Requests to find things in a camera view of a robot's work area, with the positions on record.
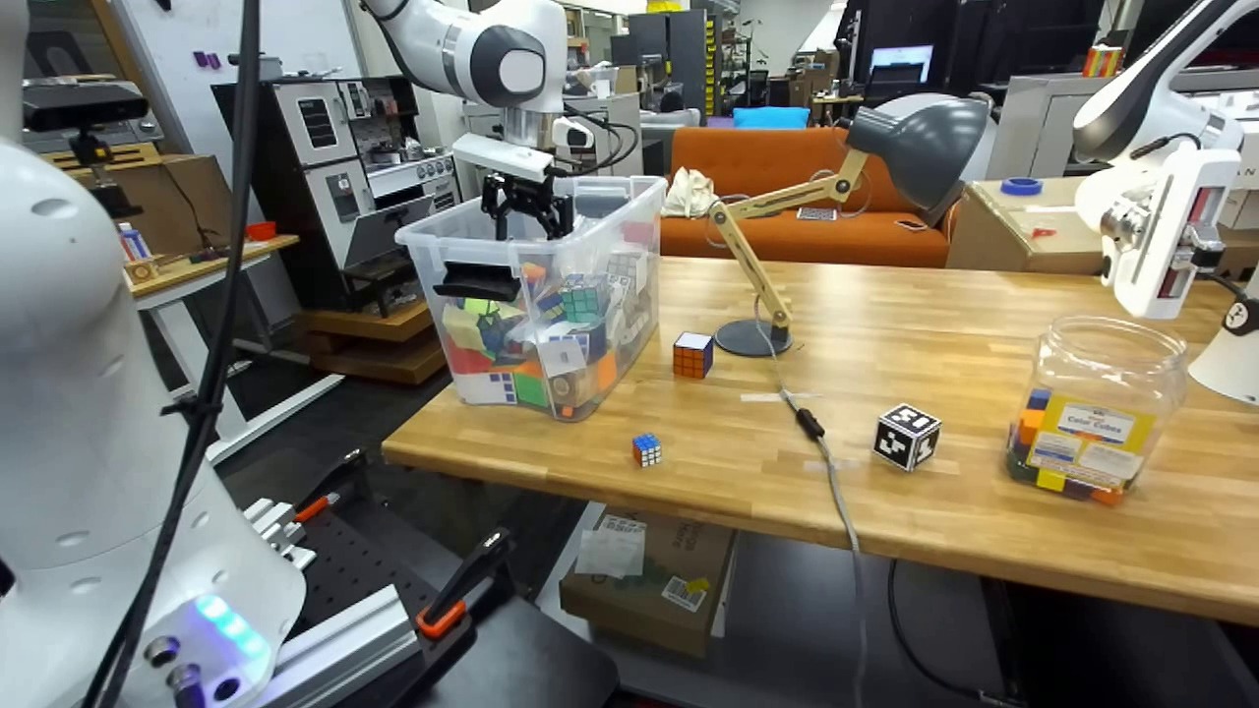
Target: bottle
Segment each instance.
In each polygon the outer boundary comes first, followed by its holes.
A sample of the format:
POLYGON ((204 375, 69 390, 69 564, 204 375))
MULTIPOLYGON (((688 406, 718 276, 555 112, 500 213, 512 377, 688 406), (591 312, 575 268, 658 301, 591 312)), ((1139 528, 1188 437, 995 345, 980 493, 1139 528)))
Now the bottle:
POLYGON ((1008 472, 1068 501, 1122 505, 1184 403, 1184 339, 1068 316, 1038 341, 1008 472))

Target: orange couch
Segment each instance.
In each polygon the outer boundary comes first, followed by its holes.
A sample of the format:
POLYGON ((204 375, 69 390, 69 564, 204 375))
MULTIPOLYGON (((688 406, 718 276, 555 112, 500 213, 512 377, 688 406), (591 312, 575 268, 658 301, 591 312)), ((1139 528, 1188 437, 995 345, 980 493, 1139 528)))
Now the orange couch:
MULTIPOLYGON (((841 125, 815 130, 702 130, 683 125, 671 137, 671 166, 698 168, 722 200, 798 185, 816 174, 835 174, 847 154, 841 125)), ((764 260, 809 260, 809 263, 903 263, 945 268, 949 239, 941 230, 911 218, 896 198, 885 166, 865 162, 862 191, 847 200, 836 219, 798 219, 776 213, 764 219, 740 219, 748 243, 764 260)), ((660 219, 663 256, 722 256, 718 234, 708 219, 660 219)))

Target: black and white die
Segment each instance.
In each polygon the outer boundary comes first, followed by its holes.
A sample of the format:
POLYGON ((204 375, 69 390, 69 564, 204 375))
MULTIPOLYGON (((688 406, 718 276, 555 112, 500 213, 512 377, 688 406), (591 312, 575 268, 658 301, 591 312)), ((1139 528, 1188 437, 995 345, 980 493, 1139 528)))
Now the black and white die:
POLYGON ((902 403, 896 411, 875 416, 872 454, 903 472, 932 461, 937 446, 941 446, 941 416, 932 413, 921 413, 902 403))

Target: computer monitor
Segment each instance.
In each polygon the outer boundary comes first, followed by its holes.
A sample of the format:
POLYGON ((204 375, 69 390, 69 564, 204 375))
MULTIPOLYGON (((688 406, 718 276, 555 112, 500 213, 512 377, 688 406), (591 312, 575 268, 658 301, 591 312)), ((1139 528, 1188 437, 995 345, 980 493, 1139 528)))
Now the computer monitor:
POLYGON ((872 49, 869 76, 885 69, 915 69, 915 82, 932 79, 932 44, 903 44, 903 49, 872 49))

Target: desk lamp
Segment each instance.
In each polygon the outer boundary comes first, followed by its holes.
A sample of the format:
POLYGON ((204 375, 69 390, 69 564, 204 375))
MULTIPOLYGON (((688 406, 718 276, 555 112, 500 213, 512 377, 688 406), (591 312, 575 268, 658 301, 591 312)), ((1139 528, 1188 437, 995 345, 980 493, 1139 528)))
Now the desk lamp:
POLYGON ((768 318, 734 318, 717 330, 717 345, 740 358, 769 358, 792 345, 792 312, 757 256, 752 251, 740 219, 788 213, 809 200, 847 205, 862 185, 865 156, 879 156, 896 194, 927 219, 941 223, 957 200, 962 174, 983 162, 991 147, 991 107, 950 95, 903 95, 875 112, 857 112, 848 147, 836 174, 798 181, 776 194, 722 205, 708 191, 702 218, 740 260, 768 318))

